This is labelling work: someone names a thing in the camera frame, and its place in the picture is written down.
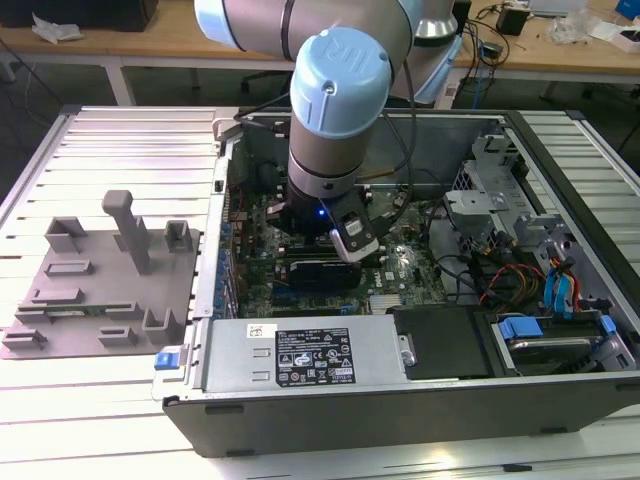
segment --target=motherboard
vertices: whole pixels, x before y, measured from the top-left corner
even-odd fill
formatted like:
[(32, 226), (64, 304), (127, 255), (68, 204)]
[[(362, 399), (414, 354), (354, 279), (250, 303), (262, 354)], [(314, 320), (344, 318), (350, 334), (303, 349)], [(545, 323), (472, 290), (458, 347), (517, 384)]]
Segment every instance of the motherboard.
[[(402, 195), (397, 189), (372, 191), (372, 218), (398, 208)], [(268, 195), (243, 197), (230, 214), (240, 318), (384, 314), (394, 306), (446, 301), (424, 238), (426, 202), (408, 206), (380, 239), (378, 252), (346, 264), (328, 235), (310, 244), (268, 224), (272, 201)]]

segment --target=sticker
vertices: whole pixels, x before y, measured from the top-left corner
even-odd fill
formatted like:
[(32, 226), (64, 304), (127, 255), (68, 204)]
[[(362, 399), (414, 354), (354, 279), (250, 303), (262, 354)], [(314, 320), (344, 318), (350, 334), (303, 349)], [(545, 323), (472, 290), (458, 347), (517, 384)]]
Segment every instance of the sticker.
[(84, 317), (85, 313), (81, 310), (67, 310), (66, 312), (47, 312), (50, 317)]
[(250, 323), (247, 338), (275, 338), (278, 325), (275, 323)]
[(276, 378), (281, 387), (356, 383), (349, 329), (275, 333)]

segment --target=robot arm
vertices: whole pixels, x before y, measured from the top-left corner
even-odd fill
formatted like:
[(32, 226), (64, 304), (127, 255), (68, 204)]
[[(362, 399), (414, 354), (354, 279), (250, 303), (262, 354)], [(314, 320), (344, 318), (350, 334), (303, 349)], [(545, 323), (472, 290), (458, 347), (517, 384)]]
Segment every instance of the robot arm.
[[(430, 8), (434, 2), (446, 4), (440, 10), (451, 17), (452, 0), (431, 0)], [(195, 0), (208, 38), (296, 62), (287, 200), (268, 215), (309, 236), (330, 230), (348, 262), (377, 250), (385, 233), (376, 231), (353, 186), (373, 124), (423, 27), (423, 3)]]

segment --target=power supply label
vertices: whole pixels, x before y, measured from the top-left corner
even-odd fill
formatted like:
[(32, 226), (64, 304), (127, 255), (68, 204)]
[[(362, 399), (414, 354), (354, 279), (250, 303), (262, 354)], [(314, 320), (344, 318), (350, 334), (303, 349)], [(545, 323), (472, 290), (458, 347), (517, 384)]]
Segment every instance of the power supply label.
[(349, 329), (277, 331), (276, 382), (281, 387), (356, 383)]

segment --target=blue release latch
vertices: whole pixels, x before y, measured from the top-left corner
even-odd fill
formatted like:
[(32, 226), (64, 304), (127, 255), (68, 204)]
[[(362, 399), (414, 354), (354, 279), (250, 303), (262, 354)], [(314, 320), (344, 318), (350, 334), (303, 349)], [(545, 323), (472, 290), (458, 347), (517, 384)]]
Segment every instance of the blue release latch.
[(607, 336), (611, 336), (616, 333), (616, 324), (609, 315), (602, 315), (600, 317), (600, 323), (602, 324), (604, 331), (607, 332)]
[(178, 368), (180, 368), (180, 353), (156, 353), (156, 359), (153, 364), (153, 368), (155, 368), (156, 370), (177, 370)]
[(542, 337), (542, 329), (536, 317), (508, 317), (498, 324), (502, 338)]

